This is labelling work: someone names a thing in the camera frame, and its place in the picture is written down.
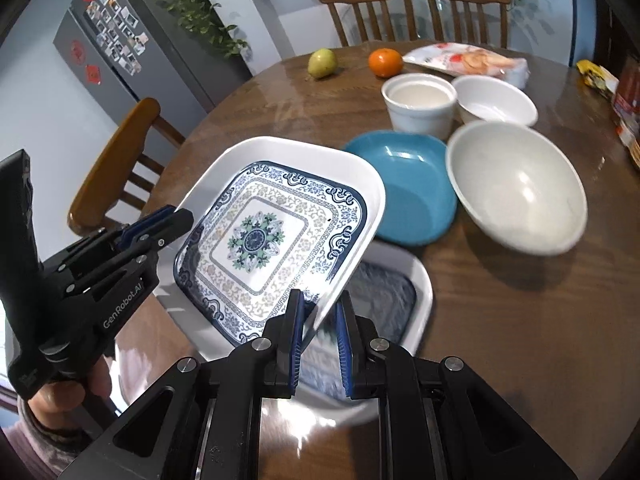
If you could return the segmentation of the person's left hand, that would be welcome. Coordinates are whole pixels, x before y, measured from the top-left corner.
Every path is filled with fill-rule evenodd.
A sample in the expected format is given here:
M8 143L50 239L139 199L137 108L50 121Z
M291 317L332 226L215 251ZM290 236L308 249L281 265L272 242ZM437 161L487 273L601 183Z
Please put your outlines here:
M81 406L87 392L108 399L112 391L110 369L104 356L93 365L86 385L78 382L50 382L44 385L27 404L40 424L49 430L71 430L78 425L72 411Z

